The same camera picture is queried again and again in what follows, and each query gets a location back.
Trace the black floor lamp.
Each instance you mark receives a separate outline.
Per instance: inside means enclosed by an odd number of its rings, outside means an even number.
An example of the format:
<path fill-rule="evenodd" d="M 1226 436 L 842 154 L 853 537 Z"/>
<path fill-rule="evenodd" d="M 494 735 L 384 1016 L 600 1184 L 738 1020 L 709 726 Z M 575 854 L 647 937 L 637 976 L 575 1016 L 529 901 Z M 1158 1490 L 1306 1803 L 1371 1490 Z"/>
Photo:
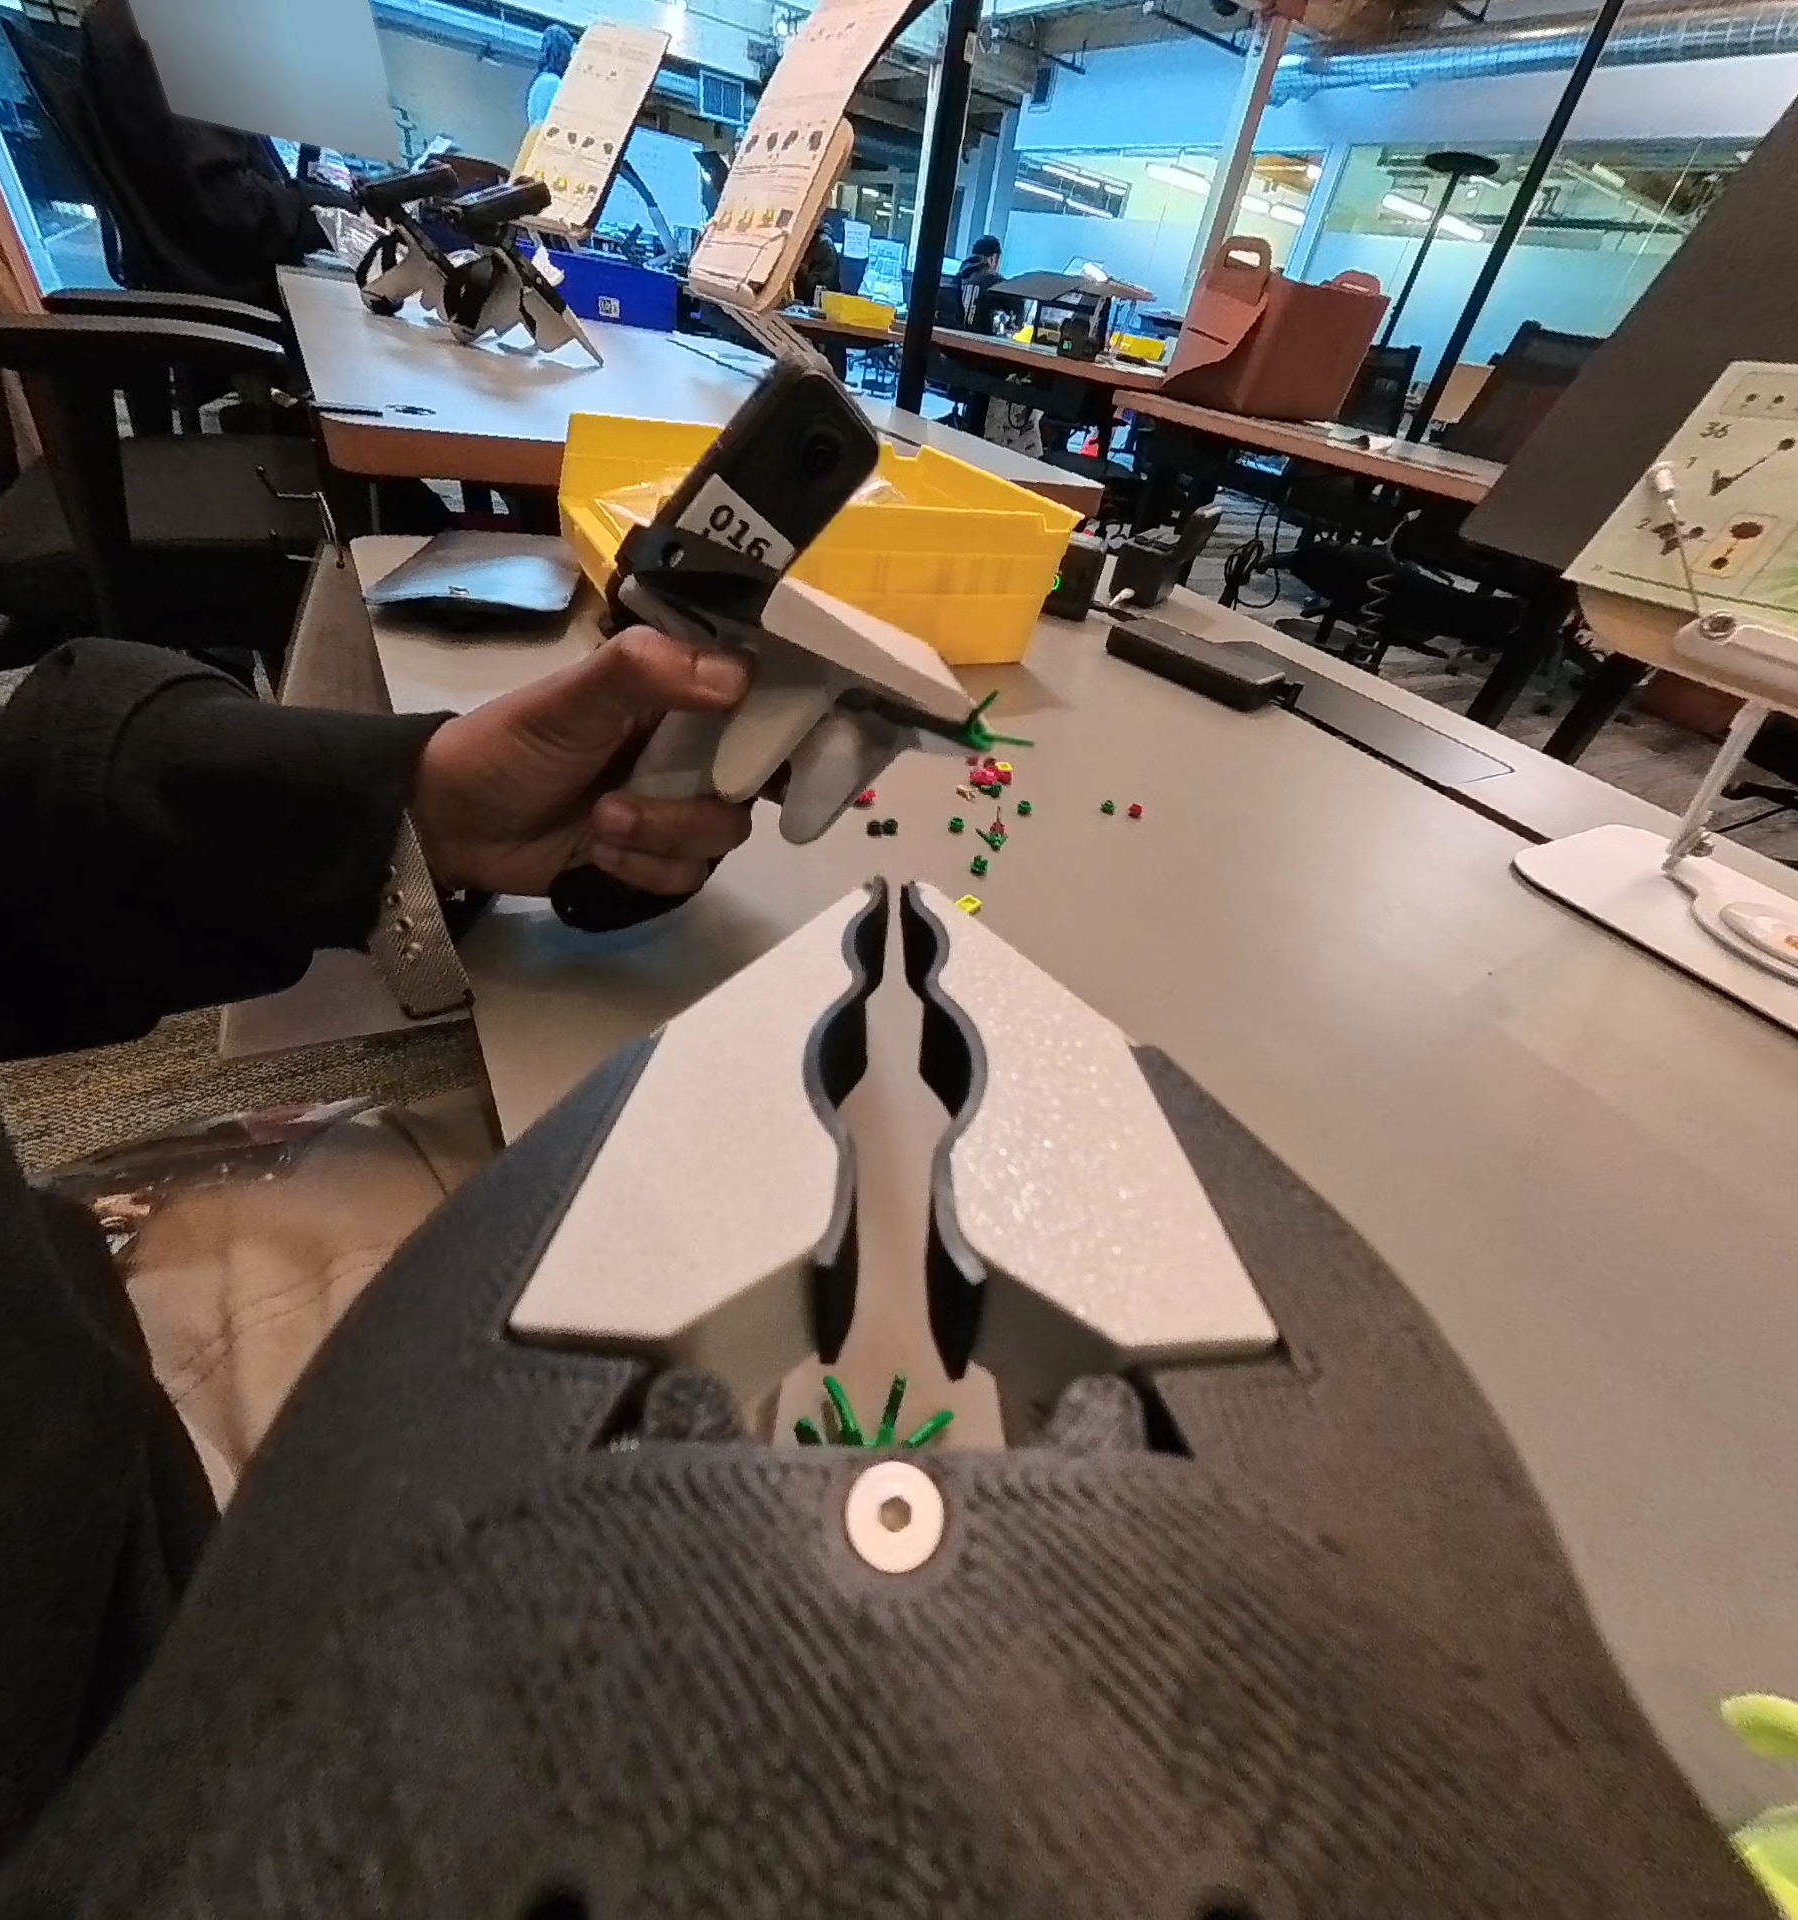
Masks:
<path fill-rule="evenodd" d="M 1516 249 L 1519 237 L 1532 218 L 1540 190 L 1545 187 L 1552 173 L 1559 147 L 1564 145 L 1564 134 L 1570 131 L 1572 118 L 1582 102 L 1585 87 L 1592 79 L 1595 66 L 1603 61 L 1609 39 L 1614 37 L 1617 24 L 1623 10 L 1627 10 L 1627 4 L 1599 5 L 1592 25 L 1585 33 L 1582 48 L 1578 60 L 1572 61 L 1572 69 L 1568 73 L 1559 101 L 1540 137 L 1537 154 L 1532 158 L 1532 163 L 1527 164 L 1527 173 L 1519 181 L 1519 187 L 1510 199 L 1510 209 L 1505 211 L 1504 226 L 1488 247 L 1484 261 L 1460 308 L 1460 317 L 1442 350 L 1442 356 L 1428 380 L 1423 401 L 1419 403 L 1416 419 L 1407 430 L 1411 445 L 1421 445 L 1434 430 L 1437 403 L 1446 395 L 1446 387 L 1451 385 L 1460 360 L 1483 319 L 1483 310 L 1488 308 L 1488 299 L 1493 295 L 1499 278 L 1505 273 L 1510 252 Z"/>
<path fill-rule="evenodd" d="M 982 19 L 982 4 L 949 4 L 949 28 L 931 98 L 927 151 L 918 190 L 912 295 L 908 303 L 901 360 L 895 385 L 895 405 L 912 415 L 923 414 L 927 367 L 936 347 L 936 314 L 959 187 Z"/>

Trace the large instruction board on stand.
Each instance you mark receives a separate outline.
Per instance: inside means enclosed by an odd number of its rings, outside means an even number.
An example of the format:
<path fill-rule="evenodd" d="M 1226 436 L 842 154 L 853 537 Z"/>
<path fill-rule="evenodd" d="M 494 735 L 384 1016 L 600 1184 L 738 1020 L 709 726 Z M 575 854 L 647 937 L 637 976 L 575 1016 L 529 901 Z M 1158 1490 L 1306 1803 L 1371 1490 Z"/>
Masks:
<path fill-rule="evenodd" d="M 909 4 L 823 4 L 787 42 L 691 254 L 697 300 L 778 308 L 850 159 L 850 98 L 909 16 Z"/>

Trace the small instruction board on stand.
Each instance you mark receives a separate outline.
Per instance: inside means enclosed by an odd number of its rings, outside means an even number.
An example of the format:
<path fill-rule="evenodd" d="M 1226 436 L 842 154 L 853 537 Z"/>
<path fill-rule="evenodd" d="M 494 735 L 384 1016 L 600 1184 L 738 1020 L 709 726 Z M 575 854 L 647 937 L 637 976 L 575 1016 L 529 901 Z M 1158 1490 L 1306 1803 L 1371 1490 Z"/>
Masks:
<path fill-rule="evenodd" d="M 516 177 L 549 196 L 529 224 L 567 238 L 592 233 L 668 48 L 670 33 L 617 21 L 596 21 L 575 39 L 548 116 L 519 154 Z"/>

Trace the black power adapter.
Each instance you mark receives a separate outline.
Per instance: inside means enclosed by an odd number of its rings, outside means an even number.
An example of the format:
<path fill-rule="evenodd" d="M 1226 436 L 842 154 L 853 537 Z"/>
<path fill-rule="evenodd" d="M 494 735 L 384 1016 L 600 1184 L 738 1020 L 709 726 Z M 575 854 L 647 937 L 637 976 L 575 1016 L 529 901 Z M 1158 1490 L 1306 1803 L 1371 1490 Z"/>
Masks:
<path fill-rule="evenodd" d="M 1306 684 L 1289 661 L 1242 639 L 1202 639 L 1150 616 L 1112 621 L 1108 658 L 1229 711 L 1296 711 Z"/>

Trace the brown tote bag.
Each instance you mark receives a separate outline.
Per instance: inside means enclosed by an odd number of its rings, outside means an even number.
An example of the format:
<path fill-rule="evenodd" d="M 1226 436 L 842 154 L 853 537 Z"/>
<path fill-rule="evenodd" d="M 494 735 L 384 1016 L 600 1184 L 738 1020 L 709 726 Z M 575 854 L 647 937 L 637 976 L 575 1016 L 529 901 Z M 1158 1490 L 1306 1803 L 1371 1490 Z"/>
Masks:
<path fill-rule="evenodd" d="M 1368 273 L 1301 283 L 1272 268 L 1265 238 L 1229 237 L 1199 273 L 1162 395 L 1230 415 L 1332 419 L 1388 308 Z"/>

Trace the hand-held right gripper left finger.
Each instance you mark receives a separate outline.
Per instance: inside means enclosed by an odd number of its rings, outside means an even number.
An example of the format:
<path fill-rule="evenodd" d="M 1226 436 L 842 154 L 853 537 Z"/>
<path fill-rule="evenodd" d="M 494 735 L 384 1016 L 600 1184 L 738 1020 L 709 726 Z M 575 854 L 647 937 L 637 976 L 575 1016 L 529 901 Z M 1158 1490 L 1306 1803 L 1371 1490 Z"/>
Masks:
<path fill-rule="evenodd" d="M 508 1346 L 716 1378 L 773 1435 L 838 1358 L 859 1277 L 859 1151 L 895 892 L 867 880 L 628 1047 L 548 1120 L 558 1184 Z"/>

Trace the person's left forearm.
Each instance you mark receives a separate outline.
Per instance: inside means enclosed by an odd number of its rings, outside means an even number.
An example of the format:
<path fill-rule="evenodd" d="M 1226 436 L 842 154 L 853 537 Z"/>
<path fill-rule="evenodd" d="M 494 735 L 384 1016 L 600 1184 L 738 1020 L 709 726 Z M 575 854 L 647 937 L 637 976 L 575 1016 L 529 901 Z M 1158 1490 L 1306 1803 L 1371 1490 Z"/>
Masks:
<path fill-rule="evenodd" d="M 0 1062 L 366 949 L 443 724 L 264 703 L 145 644 L 52 649 L 0 703 Z"/>

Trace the person's beige trousers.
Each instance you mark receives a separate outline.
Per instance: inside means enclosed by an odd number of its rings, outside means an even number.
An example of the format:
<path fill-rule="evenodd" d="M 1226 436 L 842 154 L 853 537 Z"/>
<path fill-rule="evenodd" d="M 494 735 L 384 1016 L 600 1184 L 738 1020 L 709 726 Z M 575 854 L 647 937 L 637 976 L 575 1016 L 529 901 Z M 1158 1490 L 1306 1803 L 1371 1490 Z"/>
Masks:
<path fill-rule="evenodd" d="M 189 1192 L 149 1223 L 126 1296 L 219 1508 L 363 1289 L 490 1152 L 476 1091 L 377 1103 L 286 1179 Z"/>

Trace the green toy leaf cluster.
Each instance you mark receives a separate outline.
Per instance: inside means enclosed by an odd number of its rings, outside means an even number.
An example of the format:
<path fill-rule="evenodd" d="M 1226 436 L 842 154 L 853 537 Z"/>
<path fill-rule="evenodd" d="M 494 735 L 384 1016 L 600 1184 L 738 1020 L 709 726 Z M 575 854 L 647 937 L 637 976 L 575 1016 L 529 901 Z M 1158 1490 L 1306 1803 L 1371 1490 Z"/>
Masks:
<path fill-rule="evenodd" d="M 836 1447 L 853 1452 L 923 1452 L 932 1447 L 955 1422 L 953 1409 L 932 1408 L 919 1422 L 908 1422 L 912 1381 L 895 1374 L 882 1408 L 862 1417 L 838 1375 L 823 1375 L 823 1409 L 795 1420 L 792 1438 L 800 1447 Z"/>

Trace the black charging dock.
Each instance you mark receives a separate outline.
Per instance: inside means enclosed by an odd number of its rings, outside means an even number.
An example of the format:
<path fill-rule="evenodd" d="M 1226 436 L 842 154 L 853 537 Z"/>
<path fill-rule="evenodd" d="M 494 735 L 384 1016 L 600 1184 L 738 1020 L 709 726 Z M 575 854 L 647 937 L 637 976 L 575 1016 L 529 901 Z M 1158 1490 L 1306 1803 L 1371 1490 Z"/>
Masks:
<path fill-rule="evenodd" d="M 1184 586 L 1192 564 L 1213 539 L 1220 517 L 1220 504 L 1211 501 L 1183 517 L 1174 526 L 1118 539 L 1109 550 L 1108 608 L 1122 613 L 1158 608 L 1171 590 Z"/>

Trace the yellow plastic bin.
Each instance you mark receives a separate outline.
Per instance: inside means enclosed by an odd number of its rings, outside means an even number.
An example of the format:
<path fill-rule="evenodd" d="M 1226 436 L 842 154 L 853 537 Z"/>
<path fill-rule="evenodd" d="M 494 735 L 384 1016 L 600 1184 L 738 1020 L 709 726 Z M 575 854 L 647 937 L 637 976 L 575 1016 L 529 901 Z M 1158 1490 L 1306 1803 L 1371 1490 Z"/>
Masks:
<path fill-rule="evenodd" d="M 573 415 L 561 526 L 603 594 L 624 537 L 709 449 L 715 427 Z M 931 445 L 883 445 L 873 477 L 792 578 L 931 644 L 949 664 L 1026 658 L 1079 513 Z"/>

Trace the small blue bin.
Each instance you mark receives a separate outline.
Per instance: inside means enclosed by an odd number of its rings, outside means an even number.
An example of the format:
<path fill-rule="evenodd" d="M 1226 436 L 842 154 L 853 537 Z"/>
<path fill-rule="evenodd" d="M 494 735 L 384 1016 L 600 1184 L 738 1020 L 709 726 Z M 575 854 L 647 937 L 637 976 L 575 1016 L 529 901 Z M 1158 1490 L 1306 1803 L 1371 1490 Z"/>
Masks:
<path fill-rule="evenodd" d="M 617 254 L 548 247 L 548 264 L 580 324 L 621 324 L 670 333 L 679 326 L 682 279 Z"/>

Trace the long wooden desk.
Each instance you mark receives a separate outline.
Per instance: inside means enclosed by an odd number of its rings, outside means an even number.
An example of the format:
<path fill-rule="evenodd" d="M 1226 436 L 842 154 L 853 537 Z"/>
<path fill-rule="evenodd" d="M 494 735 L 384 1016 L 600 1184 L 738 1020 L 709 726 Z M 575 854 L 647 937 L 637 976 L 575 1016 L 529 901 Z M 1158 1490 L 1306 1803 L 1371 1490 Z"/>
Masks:
<path fill-rule="evenodd" d="M 1439 445 L 1364 436 L 1321 422 L 1230 415 L 1153 391 L 1116 391 L 1112 401 L 1135 419 L 1171 427 L 1184 436 L 1281 455 L 1403 494 L 1460 501 L 1469 508 L 1483 504 L 1505 473 L 1504 462 L 1446 451 Z"/>

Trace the person's left hand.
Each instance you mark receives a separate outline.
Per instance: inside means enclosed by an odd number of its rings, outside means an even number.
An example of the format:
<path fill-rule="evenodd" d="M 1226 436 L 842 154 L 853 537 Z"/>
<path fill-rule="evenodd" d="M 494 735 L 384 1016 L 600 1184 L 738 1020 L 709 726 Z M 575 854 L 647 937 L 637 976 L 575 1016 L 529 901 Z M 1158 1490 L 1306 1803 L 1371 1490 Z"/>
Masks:
<path fill-rule="evenodd" d="M 750 836 L 750 806 L 624 786 L 674 716 L 722 716 L 750 691 L 743 653 L 624 629 L 575 664 L 445 721 L 425 748 L 409 817 L 449 892 L 548 898 L 593 869 L 686 898 Z"/>

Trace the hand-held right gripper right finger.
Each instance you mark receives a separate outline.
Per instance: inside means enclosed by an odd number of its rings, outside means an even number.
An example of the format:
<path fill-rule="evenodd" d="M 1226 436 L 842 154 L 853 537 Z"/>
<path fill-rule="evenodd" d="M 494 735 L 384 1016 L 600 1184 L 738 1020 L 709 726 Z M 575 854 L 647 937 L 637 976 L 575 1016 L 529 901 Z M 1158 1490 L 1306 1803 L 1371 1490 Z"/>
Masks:
<path fill-rule="evenodd" d="M 1089 1375 L 1262 1358 L 1248 1265 L 1127 1034 L 927 883 L 905 889 L 931 1162 L 927 1320 L 1007 1435 Z"/>

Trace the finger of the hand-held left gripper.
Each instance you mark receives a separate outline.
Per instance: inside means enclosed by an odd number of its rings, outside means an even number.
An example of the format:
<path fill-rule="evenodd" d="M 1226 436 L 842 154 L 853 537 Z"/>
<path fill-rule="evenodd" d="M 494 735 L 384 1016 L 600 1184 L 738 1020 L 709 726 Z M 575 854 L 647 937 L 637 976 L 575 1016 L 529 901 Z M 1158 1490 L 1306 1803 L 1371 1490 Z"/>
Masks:
<path fill-rule="evenodd" d="M 905 703 L 832 706 L 792 749 L 778 806 L 788 845 L 813 845 L 908 753 L 972 753 L 969 720 L 931 716 Z"/>
<path fill-rule="evenodd" d="M 719 735 L 719 797 L 755 798 L 788 779 L 792 749 L 832 706 L 905 703 L 931 716 L 972 711 L 964 685 L 923 639 L 819 589 L 783 581 L 755 621 L 719 639 L 752 654 L 750 694 Z"/>

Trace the idle hand-held gripper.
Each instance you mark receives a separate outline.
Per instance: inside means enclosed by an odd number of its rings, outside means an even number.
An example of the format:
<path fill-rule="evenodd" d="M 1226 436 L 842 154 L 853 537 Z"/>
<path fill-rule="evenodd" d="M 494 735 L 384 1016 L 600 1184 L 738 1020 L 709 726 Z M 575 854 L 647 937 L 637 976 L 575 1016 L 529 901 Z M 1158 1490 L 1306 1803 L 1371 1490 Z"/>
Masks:
<path fill-rule="evenodd" d="M 370 181 L 358 187 L 363 217 L 380 224 L 358 264 L 358 291 L 373 317 L 399 317 L 416 300 L 431 319 L 445 319 L 447 276 L 452 261 L 443 254 L 416 211 L 458 196 L 456 168 L 431 159 L 427 168 Z"/>
<path fill-rule="evenodd" d="M 447 199 L 439 217 L 472 252 L 447 268 L 439 314 L 466 347 L 528 332 L 542 354 L 575 350 L 593 371 L 601 371 L 603 354 L 561 288 L 519 247 L 516 228 L 542 218 L 549 206 L 549 184 L 531 177 Z"/>

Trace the neighbouring pale table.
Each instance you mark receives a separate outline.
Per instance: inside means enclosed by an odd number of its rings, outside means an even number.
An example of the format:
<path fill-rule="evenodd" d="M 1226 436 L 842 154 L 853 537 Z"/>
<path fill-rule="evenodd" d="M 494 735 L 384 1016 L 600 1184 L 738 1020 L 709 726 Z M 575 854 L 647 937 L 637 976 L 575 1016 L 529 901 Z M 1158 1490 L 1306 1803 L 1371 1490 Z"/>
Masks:
<path fill-rule="evenodd" d="M 600 494 L 679 477 L 769 362 L 700 336 L 589 324 L 596 354 L 522 332 L 462 344 L 420 306 L 370 314 L 350 278 L 281 273 L 322 441 L 343 473 L 552 491 L 575 439 Z"/>

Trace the black pouch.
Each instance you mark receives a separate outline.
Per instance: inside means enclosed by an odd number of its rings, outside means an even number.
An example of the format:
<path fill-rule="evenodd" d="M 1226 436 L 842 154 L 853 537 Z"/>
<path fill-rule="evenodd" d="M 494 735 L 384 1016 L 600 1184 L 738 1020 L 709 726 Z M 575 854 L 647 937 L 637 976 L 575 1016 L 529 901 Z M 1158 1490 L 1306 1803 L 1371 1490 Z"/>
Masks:
<path fill-rule="evenodd" d="M 549 621 L 583 584 L 566 543 L 538 534 L 452 530 L 366 589 L 366 605 L 447 623 Z"/>

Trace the open instruction booklet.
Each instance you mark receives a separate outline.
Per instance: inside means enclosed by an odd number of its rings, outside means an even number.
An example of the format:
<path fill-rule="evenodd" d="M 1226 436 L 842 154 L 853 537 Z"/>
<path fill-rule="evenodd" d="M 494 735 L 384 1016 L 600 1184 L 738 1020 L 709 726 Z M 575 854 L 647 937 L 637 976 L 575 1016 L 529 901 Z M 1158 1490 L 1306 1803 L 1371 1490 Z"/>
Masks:
<path fill-rule="evenodd" d="M 1798 365 L 1728 365 L 1564 576 L 1798 638 Z"/>

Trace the white book stand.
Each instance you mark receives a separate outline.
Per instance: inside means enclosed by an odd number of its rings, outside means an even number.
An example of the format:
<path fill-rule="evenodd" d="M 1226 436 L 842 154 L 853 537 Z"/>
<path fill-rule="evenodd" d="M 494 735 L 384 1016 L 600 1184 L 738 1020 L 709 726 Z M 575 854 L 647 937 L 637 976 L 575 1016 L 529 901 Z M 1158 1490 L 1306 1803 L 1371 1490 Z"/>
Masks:
<path fill-rule="evenodd" d="M 1590 829 L 1520 854 L 1516 870 L 1546 898 L 1798 1038 L 1798 897 L 1741 876 L 1713 849 L 1719 803 L 1758 731 L 1777 715 L 1798 720 L 1798 638 L 1726 612 L 1659 608 L 1676 621 L 1680 670 L 1704 670 L 1741 699 L 1696 798 L 1664 835 Z"/>

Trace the dark desk divider panel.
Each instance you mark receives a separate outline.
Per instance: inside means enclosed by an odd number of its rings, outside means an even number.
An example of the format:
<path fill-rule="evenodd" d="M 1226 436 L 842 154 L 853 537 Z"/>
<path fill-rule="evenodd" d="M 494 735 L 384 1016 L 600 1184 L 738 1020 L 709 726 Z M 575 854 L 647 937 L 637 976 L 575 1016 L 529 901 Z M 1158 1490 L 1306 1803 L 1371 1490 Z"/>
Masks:
<path fill-rule="evenodd" d="M 1564 571 L 1731 362 L 1798 365 L 1798 98 L 1461 534 Z"/>

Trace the scattered small toy pieces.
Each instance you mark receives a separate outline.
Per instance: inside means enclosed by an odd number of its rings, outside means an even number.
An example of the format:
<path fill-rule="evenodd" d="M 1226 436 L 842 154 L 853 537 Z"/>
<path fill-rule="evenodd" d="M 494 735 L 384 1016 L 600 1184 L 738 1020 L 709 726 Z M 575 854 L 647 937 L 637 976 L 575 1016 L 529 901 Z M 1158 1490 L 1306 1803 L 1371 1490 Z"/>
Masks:
<path fill-rule="evenodd" d="M 887 854 L 895 872 L 923 878 L 950 897 L 985 894 L 1010 878 L 1075 812 L 1134 835 L 1150 821 L 1144 797 L 1099 797 L 1075 806 L 1053 784 L 1031 776 L 1027 758 L 969 756 L 946 780 L 908 801 L 895 780 L 867 786 L 846 812 L 850 831 Z"/>

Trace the shiny plastic wrapper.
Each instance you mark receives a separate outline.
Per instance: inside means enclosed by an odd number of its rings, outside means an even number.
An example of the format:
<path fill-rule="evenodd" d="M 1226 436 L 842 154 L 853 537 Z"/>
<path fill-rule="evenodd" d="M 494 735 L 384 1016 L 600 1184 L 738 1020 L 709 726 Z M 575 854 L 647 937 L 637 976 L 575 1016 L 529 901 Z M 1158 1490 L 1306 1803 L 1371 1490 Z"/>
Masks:
<path fill-rule="evenodd" d="M 377 1101 L 366 1096 L 250 1109 L 111 1146 L 40 1171 L 29 1184 L 37 1195 L 90 1214 L 105 1252 L 131 1260 L 149 1223 L 177 1197 L 286 1179 L 326 1135 L 375 1109 Z"/>

